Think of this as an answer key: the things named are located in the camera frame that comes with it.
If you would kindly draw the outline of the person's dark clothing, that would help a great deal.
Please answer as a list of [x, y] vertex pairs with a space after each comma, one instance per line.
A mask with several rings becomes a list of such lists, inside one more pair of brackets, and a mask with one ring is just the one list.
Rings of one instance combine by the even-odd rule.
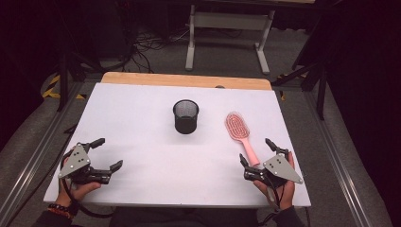
[[255, 209], [117, 207], [109, 227], [257, 227]]

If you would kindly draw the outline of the aluminium floor rail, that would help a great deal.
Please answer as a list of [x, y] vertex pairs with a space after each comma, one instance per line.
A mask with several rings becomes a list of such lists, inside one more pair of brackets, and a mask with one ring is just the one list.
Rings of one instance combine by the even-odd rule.
[[22, 124], [0, 152], [0, 227], [5, 227], [21, 204], [64, 116], [82, 87], [74, 82], [59, 111], [58, 99], [46, 99]]
[[317, 124], [321, 137], [323, 138], [328, 159], [334, 169], [341, 191], [347, 201], [347, 204], [350, 208], [351, 214], [355, 220], [357, 227], [373, 227], [365, 209], [362, 206], [360, 197], [355, 188], [355, 184], [338, 155], [338, 150], [334, 144], [333, 137], [329, 132], [329, 129], [327, 128], [325, 122], [321, 120], [320, 116], [318, 115], [314, 96], [311, 93], [306, 92], [304, 93], [304, 97], [308, 109], [311, 111], [311, 114]]

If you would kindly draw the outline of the yellow black hazard tape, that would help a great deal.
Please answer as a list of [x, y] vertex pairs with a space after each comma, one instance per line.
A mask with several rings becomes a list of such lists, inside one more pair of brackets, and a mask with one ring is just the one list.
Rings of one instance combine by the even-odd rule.
[[43, 98], [61, 98], [60, 88], [61, 76], [55, 74], [50, 76], [48, 80], [44, 83], [42, 88], [42, 97]]

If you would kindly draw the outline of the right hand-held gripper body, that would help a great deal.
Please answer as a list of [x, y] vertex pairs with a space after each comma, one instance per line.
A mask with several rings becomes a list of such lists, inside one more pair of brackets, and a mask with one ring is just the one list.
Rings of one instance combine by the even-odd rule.
[[279, 151], [275, 156], [262, 164], [262, 168], [253, 166], [244, 168], [244, 179], [247, 181], [259, 181], [270, 188], [277, 189], [283, 186], [287, 181], [302, 184], [304, 180], [294, 170], [288, 161], [288, 152]]

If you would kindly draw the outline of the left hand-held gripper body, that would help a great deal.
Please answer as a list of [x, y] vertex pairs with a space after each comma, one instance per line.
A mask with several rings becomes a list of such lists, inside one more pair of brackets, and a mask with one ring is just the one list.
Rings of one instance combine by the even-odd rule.
[[101, 183], [108, 184], [112, 172], [91, 167], [88, 156], [90, 143], [77, 143], [67, 154], [68, 160], [63, 164], [58, 175], [59, 179], [70, 179], [75, 184]]

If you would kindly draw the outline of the person's right hand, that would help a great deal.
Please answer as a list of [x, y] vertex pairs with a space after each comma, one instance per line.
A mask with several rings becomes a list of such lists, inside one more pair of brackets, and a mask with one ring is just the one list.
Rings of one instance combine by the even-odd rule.
[[293, 197], [295, 193], [295, 183], [287, 181], [287, 183], [276, 190], [267, 187], [259, 181], [253, 182], [254, 186], [266, 197], [269, 205], [276, 210], [284, 210], [293, 206]]

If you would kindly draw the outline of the pink hairbrush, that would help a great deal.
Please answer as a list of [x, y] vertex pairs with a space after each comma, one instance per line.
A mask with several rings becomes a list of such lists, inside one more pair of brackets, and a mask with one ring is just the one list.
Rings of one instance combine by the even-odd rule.
[[239, 113], [231, 112], [226, 116], [225, 127], [230, 137], [242, 143], [251, 166], [260, 164], [251, 143], [249, 142], [250, 131]]

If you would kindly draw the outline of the person's left hand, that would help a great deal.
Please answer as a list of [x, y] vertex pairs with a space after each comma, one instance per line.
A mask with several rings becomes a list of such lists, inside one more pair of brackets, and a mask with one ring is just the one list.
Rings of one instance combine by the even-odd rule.
[[85, 196], [101, 187], [100, 183], [71, 184], [61, 180], [59, 183], [60, 191], [55, 203], [63, 207], [69, 207], [75, 201], [82, 201]]

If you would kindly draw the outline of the white metal table frame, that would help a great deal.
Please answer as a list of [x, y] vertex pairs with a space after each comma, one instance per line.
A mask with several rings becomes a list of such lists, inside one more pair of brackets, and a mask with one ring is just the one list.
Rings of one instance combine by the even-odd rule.
[[277, 10], [296, 9], [296, 7], [310, 7], [315, 0], [268, 0], [268, 12], [265, 14], [239, 14], [230, 12], [203, 12], [197, 11], [195, 4], [190, 6], [189, 14], [189, 43], [185, 69], [191, 71], [195, 58], [195, 28], [222, 28], [240, 30], [258, 30], [261, 37], [254, 44], [258, 62], [263, 74], [268, 75], [270, 68], [266, 60], [264, 48], [268, 39], [271, 25]]

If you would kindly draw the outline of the black mesh cup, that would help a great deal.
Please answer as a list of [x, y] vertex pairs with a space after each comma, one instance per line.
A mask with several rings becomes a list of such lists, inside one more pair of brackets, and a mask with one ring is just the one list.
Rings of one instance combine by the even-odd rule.
[[181, 134], [194, 132], [198, 125], [198, 114], [200, 108], [198, 104], [190, 99], [182, 99], [173, 106], [174, 126]]

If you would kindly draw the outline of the black metal stand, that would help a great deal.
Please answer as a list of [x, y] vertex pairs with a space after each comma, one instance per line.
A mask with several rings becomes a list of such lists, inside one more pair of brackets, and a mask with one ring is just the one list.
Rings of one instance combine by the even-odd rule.
[[317, 61], [309, 64], [308, 66], [301, 67], [294, 72], [288, 74], [287, 76], [281, 77], [271, 83], [272, 87], [279, 87], [285, 83], [298, 78], [299, 76], [306, 74], [305, 79], [301, 83], [300, 87], [305, 92], [311, 92], [316, 84], [319, 84], [317, 101], [316, 101], [316, 111], [318, 117], [324, 120], [323, 116], [323, 106], [325, 99], [325, 89], [327, 82], [327, 74], [325, 70], [325, 62]]
[[86, 69], [84, 68], [84, 65], [87, 65], [96, 73], [106, 73], [106, 69], [99, 63], [90, 61], [77, 52], [63, 51], [60, 54], [59, 74], [61, 98], [58, 107], [59, 112], [64, 109], [69, 100], [68, 77], [71, 76], [74, 81], [84, 81], [86, 79]]

